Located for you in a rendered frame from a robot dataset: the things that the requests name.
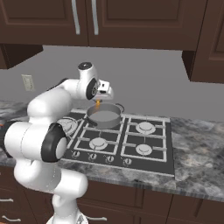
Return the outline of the dark brown corner cupboard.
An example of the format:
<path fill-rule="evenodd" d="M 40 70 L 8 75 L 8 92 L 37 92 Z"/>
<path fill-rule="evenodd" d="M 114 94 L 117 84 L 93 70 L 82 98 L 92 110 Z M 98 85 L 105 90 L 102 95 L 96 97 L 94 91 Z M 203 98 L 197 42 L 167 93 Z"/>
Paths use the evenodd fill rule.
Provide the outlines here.
<path fill-rule="evenodd" d="M 10 69 L 42 51 L 42 45 L 0 44 L 0 69 Z"/>

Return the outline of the dark brown cupboard door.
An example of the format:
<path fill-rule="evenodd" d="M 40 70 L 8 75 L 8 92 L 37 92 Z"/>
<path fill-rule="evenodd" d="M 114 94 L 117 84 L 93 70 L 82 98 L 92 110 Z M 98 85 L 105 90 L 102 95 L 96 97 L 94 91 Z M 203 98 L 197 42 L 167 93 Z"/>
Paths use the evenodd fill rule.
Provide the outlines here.
<path fill-rule="evenodd" d="M 207 0 L 96 0 L 96 5 L 97 36 L 86 0 L 91 46 L 194 51 Z"/>
<path fill-rule="evenodd" d="M 174 195 L 166 224 L 224 224 L 224 202 Z"/>
<path fill-rule="evenodd" d="M 71 0 L 0 0 L 0 43 L 88 46 L 85 0 L 76 0 L 80 35 Z"/>

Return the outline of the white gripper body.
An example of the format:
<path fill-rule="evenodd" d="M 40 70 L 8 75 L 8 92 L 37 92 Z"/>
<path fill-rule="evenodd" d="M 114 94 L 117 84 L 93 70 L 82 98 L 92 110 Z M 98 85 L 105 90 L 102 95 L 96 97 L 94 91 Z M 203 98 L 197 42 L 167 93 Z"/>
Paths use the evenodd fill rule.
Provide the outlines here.
<path fill-rule="evenodd" d="M 97 100 L 102 100 L 102 101 L 113 100 L 114 99 L 113 89 L 110 87 L 108 89 L 108 91 L 103 91 L 103 90 L 98 91 L 97 95 L 96 95 L 96 99 Z"/>

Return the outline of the dark brown drawer front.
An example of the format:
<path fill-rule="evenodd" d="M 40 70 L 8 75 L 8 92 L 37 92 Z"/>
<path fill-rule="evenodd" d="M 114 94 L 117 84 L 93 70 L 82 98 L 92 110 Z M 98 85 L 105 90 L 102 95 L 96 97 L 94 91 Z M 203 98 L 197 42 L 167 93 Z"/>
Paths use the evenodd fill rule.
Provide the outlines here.
<path fill-rule="evenodd" d="M 90 180 L 84 199 L 109 202 L 130 207 L 168 207 L 172 196 L 168 193 L 154 192 L 123 185 L 113 185 Z"/>

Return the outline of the grey metal pot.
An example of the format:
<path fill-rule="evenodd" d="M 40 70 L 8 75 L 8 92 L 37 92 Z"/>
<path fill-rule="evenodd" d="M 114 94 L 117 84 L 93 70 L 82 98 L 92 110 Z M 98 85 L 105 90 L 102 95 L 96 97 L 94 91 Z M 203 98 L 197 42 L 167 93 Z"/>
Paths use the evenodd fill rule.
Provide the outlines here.
<path fill-rule="evenodd" d="M 103 102 L 87 110 L 87 122 L 99 130 L 109 130 L 121 123 L 123 112 L 122 104 Z"/>

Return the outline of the black gas hob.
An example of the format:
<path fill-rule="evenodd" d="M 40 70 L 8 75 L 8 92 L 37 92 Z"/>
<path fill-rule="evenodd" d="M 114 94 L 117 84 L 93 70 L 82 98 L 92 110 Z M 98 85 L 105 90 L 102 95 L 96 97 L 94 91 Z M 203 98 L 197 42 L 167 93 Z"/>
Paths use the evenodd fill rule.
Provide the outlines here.
<path fill-rule="evenodd" d="M 88 165 L 101 165 L 131 171 L 174 177 L 171 121 L 168 118 L 126 115 L 112 129 L 96 129 L 84 110 L 76 109 L 59 120 L 68 138 L 64 159 Z M 73 158 L 75 151 L 80 156 Z M 95 153 L 95 161 L 88 159 Z M 106 158 L 114 161 L 107 163 Z M 131 165 L 123 164 L 125 158 Z"/>

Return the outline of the dark brown lower cupboard door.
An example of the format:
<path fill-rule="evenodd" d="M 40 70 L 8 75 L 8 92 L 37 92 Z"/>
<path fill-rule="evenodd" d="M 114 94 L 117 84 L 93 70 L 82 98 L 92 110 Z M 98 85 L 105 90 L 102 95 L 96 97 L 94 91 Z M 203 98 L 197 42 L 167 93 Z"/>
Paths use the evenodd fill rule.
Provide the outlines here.
<path fill-rule="evenodd" d="M 174 195 L 166 224 L 224 224 L 224 202 Z"/>

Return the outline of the dark brown tall cupboard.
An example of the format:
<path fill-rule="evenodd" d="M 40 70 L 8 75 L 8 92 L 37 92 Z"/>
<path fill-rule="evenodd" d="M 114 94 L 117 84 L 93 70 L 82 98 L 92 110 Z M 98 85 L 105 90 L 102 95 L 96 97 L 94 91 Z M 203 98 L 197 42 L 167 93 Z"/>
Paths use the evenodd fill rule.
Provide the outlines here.
<path fill-rule="evenodd" d="M 207 0 L 195 51 L 183 51 L 190 81 L 224 83 L 224 0 Z"/>

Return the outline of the white wall socket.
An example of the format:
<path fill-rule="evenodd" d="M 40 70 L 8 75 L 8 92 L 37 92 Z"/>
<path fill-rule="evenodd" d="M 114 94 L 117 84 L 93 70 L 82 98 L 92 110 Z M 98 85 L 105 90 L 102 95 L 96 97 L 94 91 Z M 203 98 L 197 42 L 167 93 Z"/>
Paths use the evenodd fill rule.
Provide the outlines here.
<path fill-rule="evenodd" d="M 22 79 L 23 79 L 25 90 L 34 92 L 35 87 L 34 87 L 32 76 L 29 74 L 22 74 Z"/>

